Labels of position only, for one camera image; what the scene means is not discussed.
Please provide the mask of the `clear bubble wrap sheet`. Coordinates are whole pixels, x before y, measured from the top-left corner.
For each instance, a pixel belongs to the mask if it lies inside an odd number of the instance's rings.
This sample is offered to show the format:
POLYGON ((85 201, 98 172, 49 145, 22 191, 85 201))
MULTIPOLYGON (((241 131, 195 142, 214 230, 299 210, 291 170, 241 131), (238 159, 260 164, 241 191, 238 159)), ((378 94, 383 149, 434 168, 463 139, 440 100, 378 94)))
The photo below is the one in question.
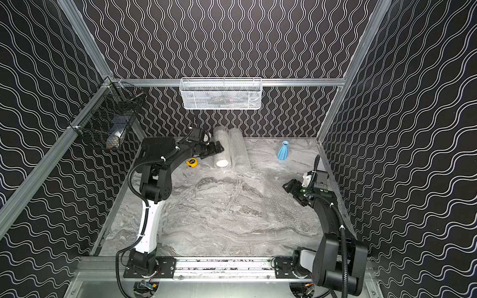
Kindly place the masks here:
POLYGON ((320 238, 323 235, 318 216, 310 207, 298 204, 282 189, 271 189, 263 193, 262 217, 254 229, 256 232, 273 232, 293 238, 320 238))

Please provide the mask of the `clear bubble wrap roll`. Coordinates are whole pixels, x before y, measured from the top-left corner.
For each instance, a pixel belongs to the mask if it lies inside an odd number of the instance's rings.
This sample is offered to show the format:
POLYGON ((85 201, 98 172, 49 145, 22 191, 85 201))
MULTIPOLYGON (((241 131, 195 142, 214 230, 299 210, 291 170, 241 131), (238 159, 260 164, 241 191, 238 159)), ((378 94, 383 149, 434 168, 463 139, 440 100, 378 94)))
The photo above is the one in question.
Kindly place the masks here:
POLYGON ((250 169, 250 160, 242 131, 233 128, 228 131, 228 134, 232 167, 237 171, 248 171, 250 169))

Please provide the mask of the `blue ribbed vase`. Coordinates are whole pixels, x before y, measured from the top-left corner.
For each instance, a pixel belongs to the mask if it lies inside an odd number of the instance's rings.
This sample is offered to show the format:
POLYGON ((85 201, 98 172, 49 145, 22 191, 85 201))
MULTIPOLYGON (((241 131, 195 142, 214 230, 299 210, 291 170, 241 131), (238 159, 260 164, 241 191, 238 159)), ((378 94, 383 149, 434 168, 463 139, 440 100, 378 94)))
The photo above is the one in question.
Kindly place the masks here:
POLYGON ((286 160, 289 154, 289 141, 283 141, 277 153, 278 160, 286 160))

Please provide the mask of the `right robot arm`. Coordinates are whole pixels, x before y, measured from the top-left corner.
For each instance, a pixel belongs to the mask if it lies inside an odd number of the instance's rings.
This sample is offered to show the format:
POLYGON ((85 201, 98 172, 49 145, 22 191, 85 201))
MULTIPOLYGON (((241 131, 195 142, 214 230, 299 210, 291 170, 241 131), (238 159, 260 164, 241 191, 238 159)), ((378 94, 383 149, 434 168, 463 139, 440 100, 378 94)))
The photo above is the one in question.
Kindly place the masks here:
POLYGON ((359 296, 368 248, 349 231, 336 194, 318 181, 318 170, 307 172, 303 181, 288 181, 283 189, 300 205, 314 210, 323 231, 317 250, 294 251, 291 272, 297 278, 311 277, 315 286, 340 291, 343 298, 359 296))

